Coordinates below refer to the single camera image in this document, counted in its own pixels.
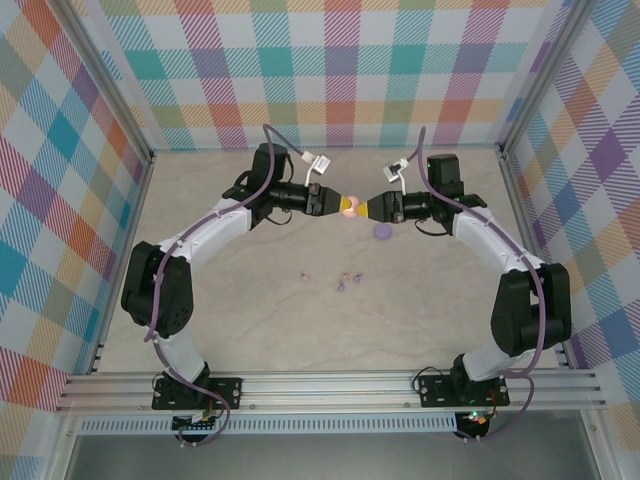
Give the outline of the small controller circuit board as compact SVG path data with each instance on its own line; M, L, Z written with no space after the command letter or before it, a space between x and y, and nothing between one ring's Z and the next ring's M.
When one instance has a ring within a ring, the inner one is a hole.
M176 415L171 420L171 429L184 434L209 434L217 428L219 416L211 413Z
M472 410L456 414L457 428L469 430L476 427L488 426L494 414L489 411Z

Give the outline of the grey metal bottom panel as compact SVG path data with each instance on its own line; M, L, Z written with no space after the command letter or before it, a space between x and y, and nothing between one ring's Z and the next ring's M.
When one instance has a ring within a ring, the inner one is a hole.
M201 448L169 436L83 436L65 480L601 480L575 442L518 448L508 439L274 435L221 438Z

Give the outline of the aluminium frame side rail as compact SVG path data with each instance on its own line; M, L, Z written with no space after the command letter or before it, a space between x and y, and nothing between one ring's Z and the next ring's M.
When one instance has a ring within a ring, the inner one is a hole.
M529 224L529 216L525 208L523 196L517 185L516 175L506 159L505 154L499 148L496 148L495 156L504 190L508 198L509 209L514 218L515 229L517 230L515 237L528 251L534 253L539 258L543 258L534 231Z
M91 341L89 343L89 349L87 357L82 365L81 374L91 375L94 372L94 365L99 361L98 351L104 347L110 324L112 321L113 313L119 300L119 291L124 281L126 269L128 265L128 259L130 251L133 247L135 234L139 225L140 217L143 211L144 203L147 197L149 186L151 183L156 156L155 153L151 153L150 159L146 162L143 169L143 176L140 184L139 195L134 204L134 209L131 213L128 227L126 230L126 236L124 239L123 250L116 263L116 270L114 271L113 283L109 289L109 295L103 312L98 318L96 327L93 331Z

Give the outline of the aluminium frame post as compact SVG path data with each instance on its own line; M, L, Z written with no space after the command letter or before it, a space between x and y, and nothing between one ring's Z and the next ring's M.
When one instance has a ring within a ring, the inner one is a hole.
M65 31L72 38L72 42L86 63L89 73L93 76L98 88L112 107L114 115L120 122L127 138L132 142L145 162L152 164L153 150L146 141L98 48L92 41L80 16L76 13L71 0L48 1L52 9L56 8L57 16L64 24Z
M507 159L531 122L541 97L555 78L596 0L549 0L509 87L496 134L496 151Z

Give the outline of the aluminium mounting rail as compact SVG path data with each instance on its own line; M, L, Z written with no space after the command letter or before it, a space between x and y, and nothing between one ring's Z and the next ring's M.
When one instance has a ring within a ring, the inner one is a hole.
M529 379L506 382L510 405L503 407L422 407L418 380L411 371L239 372L238 414L515 412L603 409L607 403L590 370L539 369ZM56 408L59 414L150 414L152 373L96 373L70 377Z

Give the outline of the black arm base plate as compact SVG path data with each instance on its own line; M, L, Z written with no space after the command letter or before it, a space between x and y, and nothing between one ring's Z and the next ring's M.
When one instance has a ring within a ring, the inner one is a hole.
M455 380L450 375L423 375L418 379L422 407L503 407L510 405L504 378L481 382Z
M240 406L242 394L242 379L238 377L203 377L195 381L200 389L207 390L221 396L231 410ZM153 410L205 410L213 406L221 409L220 400L212 399L200 390L188 387L184 383L164 375L153 383Z

